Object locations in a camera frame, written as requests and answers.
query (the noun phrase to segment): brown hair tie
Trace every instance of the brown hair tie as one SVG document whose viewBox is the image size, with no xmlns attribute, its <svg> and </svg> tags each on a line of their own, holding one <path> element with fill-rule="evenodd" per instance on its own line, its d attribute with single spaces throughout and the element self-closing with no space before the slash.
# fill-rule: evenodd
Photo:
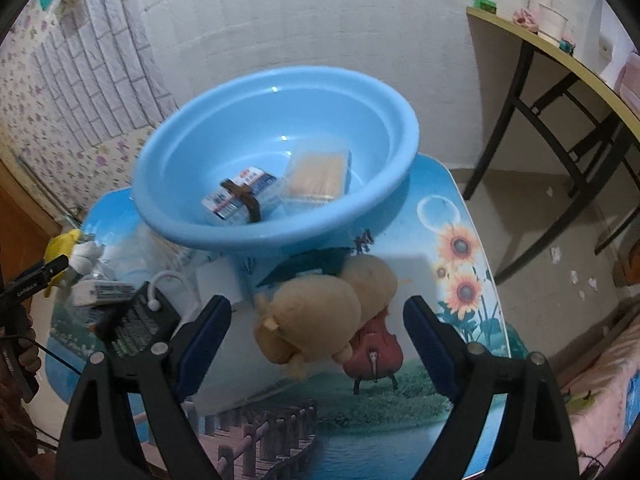
<svg viewBox="0 0 640 480">
<path fill-rule="evenodd" d="M 229 179 L 220 182 L 220 186 L 225 188 L 246 206 L 246 209 L 249 212 L 249 224 L 254 224 L 260 221 L 260 202 L 258 202 L 258 199 L 252 195 L 250 186 L 247 184 L 238 186 L 238 184 Z"/>
</svg>

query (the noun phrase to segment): white cup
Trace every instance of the white cup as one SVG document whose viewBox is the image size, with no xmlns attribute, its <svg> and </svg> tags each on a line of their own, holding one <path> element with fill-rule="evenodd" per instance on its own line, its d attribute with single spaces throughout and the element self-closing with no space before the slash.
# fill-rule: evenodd
<svg viewBox="0 0 640 480">
<path fill-rule="evenodd" d="M 553 0 L 529 0 L 529 10 L 538 12 L 540 4 L 546 5 L 547 7 L 551 7 L 553 4 Z"/>
<path fill-rule="evenodd" d="M 555 46 L 560 45 L 567 19 L 545 4 L 540 4 L 540 13 L 538 15 L 538 27 L 540 28 L 538 35 Z"/>
</svg>

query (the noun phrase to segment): pink scrunchie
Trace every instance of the pink scrunchie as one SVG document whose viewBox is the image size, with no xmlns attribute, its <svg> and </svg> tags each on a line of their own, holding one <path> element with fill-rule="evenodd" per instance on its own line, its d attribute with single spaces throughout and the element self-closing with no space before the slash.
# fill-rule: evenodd
<svg viewBox="0 0 640 480">
<path fill-rule="evenodd" d="M 538 31 L 537 17 L 529 9 L 516 10 L 513 13 L 513 23 L 526 28 L 529 32 L 534 34 Z"/>
</svg>

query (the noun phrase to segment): paper scrap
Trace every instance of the paper scrap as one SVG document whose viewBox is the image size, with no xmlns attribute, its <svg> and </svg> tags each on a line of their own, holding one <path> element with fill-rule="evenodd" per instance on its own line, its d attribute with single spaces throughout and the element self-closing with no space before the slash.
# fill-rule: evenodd
<svg viewBox="0 0 640 480">
<path fill-rule="evenodd" d="M 555 264 L 560 263 L 560 258 L 562 258 L 562 253 L 560 252 L 560 247 L 553 246 L 551 247 L 551 261 Z"/>
</svg>

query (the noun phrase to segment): yellow table edge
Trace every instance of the yellow table edge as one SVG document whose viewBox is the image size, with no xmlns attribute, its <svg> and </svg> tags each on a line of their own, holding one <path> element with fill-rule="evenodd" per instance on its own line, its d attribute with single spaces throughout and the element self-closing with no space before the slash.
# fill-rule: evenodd
<svg viewBox="0 0 640 480">
<path fill-rule="evenodd" d="M 626 124 L 626 126 L 628 126 L 631 132 L 636 136 L 636 139 L 640 140 L 640 119 L 602 79 L 585 67 L 580 61 L 569 56 L 569 54 L 563 52 L 558 47 L 553 46 L 548 41 L 543 40 L 537 34 L 529 32 L 526 28 L 516 25 L 504 18 L 500 18 L 486 10 L 467 7 L 466 13 L 468 16 L 479 18 L 480 20 L 489 22 L 492 25 L 496 25 L 511 34 L 518 36 L 522 40 L 527 41 L 540 49 L 545 54 L 548 54 L 549 57 L 556 60 L 565 68 L 569 69 L 584 81 L 594 92 L 596 92 L 596 94 L 603 98 L 610 108 Z"/>
</svg>

